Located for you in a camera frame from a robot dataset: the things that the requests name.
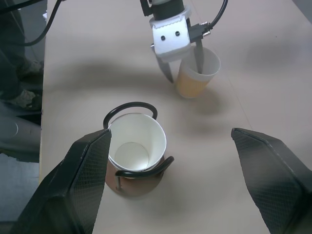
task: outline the black cable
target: black cable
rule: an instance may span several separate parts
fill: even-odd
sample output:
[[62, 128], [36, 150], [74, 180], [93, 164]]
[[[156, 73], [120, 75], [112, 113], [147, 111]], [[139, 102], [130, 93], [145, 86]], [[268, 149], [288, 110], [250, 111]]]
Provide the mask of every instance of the black cable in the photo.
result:
[[20, 4], [5, 7], [3, 9], [0, 9], [0, 15], [9, 13], [11, 11], [16, 11], [18, 9], [24, 8], [26, 6], [30, 6], [30, 5], [35, 4], [37, 2], [40, 2], [40, 1], [43, 1], [43, 0], [29, 0], [29, 1], [22, 2]]
[[208, 31], [213, 29], [214, 26], [218, 23], [218, 21], [220, 20], [220, 18], [222, 17], [222, 15], [225, 11], [227, 4], [228, 4], [228, 0], [223, 0], [223, 4], [222, 4], [221, 9], [220, 9], [219, 13], [217, 14], [216, 18], [211, 23], [208, 24]]
[[61, 2], [62, 2], [62, 0], [57, 0], [57, 2], [55, 3], [55, 6], [54, 6], [53, 11], [52, 11], [51, 16], [50, 16], [50, 19], [47, 23], [47, 26], [45, 26], [45, 29], [43, 30], [41, 35], [36, 40], [34, 40], [32, 42], [28, 42], [28, 43], [23, 43], [23, 44], [16, 44], [16, 43], [12, 43], [12, 42], [9, 42], [9, 43], [14, 44], [14, 45], [19, 45], [19, 46], [33, 46], [33, 45], [37, 44], [39, 41], [41, 41], [47, 35]]

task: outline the wooden table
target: wooden table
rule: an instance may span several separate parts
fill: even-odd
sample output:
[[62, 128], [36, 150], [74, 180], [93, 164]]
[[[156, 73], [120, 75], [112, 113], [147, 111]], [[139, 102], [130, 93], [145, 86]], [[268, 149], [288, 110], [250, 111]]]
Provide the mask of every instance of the wooden table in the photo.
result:
[[[192, 24], [213, 20], [222, 4], [184, 2]], [[54, 4], [48, 1], [49, 13]], [[157, 66], [138, 0], [63, 2], [46, 39], [41, 179], [75, 140], [101, 129], [110, 110], [145, 101], [158, 109], [166, 155], [175, 161], [140, 199], [106, 186], [93, 233], [269, 233], [247, 191], [231, 129], [279, 138], [312, 165], [311, 38], [312, 25], [291, 0], [229, 1], [203, 41], [222, 69], [201, 97], [187, 100]], [[175, 74], [178, 66], [172, 64]]]

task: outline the round base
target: round base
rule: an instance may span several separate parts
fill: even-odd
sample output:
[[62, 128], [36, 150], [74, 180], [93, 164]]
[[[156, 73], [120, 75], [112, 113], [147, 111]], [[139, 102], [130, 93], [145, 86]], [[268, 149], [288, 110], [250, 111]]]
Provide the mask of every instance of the round base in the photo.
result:
[[[162, 157], [158, 165], [163, 163], [164, 160], [165, 158]], [[122, 196], [141, 196], [147, 194], [154, 188], [156, 188], [156, 186], [160, 183], [163, 176], [163, 173], [161, 173], [158, 175], [142, 179], [129, 179], [121, 177], [120, 178], [121, 189], [118, 190], [115, 184], [116, 172], [117, 169], [113, 166], [113, 164], [110, 161], [108, 161], [105, 182], [108, 185], [108, 187], [111, 188], [111, 190]]]
[[178, 93], [181, 97], [183, 97], [183, 98], [185, 98], [185, 99], [194, 99], [194, 98], [196, 98], [196, 97], [186, 97], [186, 96], [183, 96], [179, 91], [177, 91], [177, 93]]

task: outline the paper cup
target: paper cup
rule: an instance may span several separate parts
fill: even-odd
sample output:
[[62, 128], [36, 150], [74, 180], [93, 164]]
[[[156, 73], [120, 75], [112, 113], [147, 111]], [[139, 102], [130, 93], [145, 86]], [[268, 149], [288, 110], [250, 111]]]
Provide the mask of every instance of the paper cup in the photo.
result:
[[182, 60], [176, 81], [176, 89], [184, 98], [195, 98], [202, 93], [221, 67], [219, 57], [213, 51], [203, 48], [203, 72], [199, 74], [194, 50], [195, 46], [192, 46], [190, 55]]
[[150, 116], [130, 113], [115, 119], [112, 132], [110, 162], [119, 170], [142, 172], [154, 168], [166, 150], [166, 135]]

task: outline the wire handle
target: wire handle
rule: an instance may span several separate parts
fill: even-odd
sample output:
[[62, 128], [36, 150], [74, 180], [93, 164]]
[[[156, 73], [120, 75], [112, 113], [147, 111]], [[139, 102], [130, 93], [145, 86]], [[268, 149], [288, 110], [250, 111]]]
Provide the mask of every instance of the wire handle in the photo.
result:
[[146, 178], [150, 176], [155, 176], [157, 174], [163, 173], [175, 160], [174, 157], [170, 156], [168, 157], [163, 163], [161, 163], [159, 166], [145, 172], [130, 172], [130, 171], [117, 171], [115, 173], [115, 182], [116, 182], [116, 189], [121, 189], [120, 184], [120, 178], [126, 177], [126, 178]]
[[221, 19], [227, 5], [228, 5], [228, 0], [223, 0], [223, 4], [216, 18], [211, 23], [208, 24], [208, 31], [212, 30], [214, 26], [218, 23], [218, 21]]
[[140, 102], [140, 101], [134, 101], [134, 102], [128, 102], [128, 103], [125, 103], [121, 106], [118, 106], [116, 107], [115, 109], [113, 109], [110, 113], [108, 113], [106, 115], [106, 117], [104, 118], [103, 120], [103, 127], [104, 129], [108, 129], [108, 123], [109, 121], [111, 120], [111, 118], [116, 115], [118, 112], [124, 110], [124, 109], [127, 109], [127, 108], [131, 108], [131, 107], [143, 107], [143, 108], [146, 108], [146, 109], [149, 109], [150, 111], [153, 112], [153, 119], [157, 119], [157, 116], [158, 116], [158, 112], [157, 112], [157, 109], [155, 108], [155, 106], [149, 104], [149, 103], [146, 103], [146, 102]]

